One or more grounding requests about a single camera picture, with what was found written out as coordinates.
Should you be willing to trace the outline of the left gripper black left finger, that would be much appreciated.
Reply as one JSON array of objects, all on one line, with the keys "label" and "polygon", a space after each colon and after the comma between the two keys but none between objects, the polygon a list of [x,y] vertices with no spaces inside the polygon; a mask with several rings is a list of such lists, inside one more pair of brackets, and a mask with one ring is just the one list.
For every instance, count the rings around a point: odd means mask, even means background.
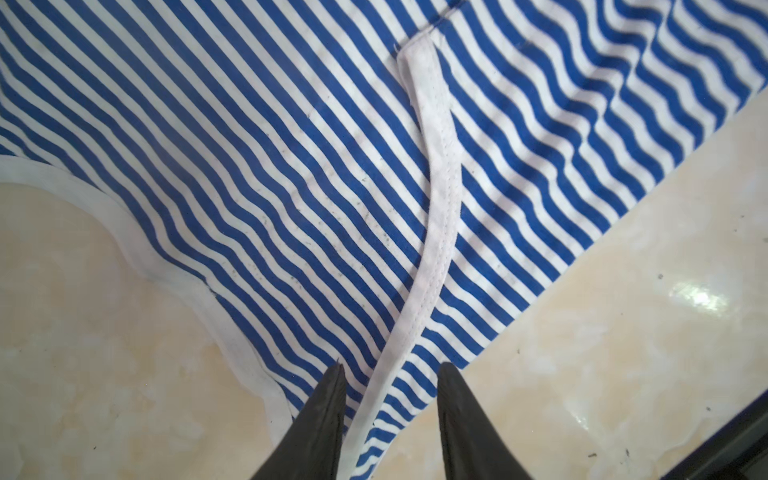
[{"label": "left gripper black left finger", "polygon": [[344,366],[330,366],[253,480],[337,477],[346,408]]}]

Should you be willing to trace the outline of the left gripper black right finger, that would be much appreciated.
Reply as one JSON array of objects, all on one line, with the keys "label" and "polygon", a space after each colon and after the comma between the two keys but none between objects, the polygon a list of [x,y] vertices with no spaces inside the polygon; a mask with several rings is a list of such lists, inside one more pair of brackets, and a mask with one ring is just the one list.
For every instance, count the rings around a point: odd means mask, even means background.
[{"label": "left gripper black right finger", "polygon": [[452,363],[441,364],[438,371],[437,410],[448,480],[530,477]]}]

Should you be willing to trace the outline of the blue white striped tank top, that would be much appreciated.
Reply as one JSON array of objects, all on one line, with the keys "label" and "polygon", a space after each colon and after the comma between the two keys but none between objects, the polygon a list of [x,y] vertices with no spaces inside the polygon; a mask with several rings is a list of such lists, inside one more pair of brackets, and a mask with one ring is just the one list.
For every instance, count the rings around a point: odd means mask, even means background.
[{"label": "blue white striped tank top", "polygon": [[342,478],[767,84],[763,1],[5,1],[1,178],[194,298]]}]

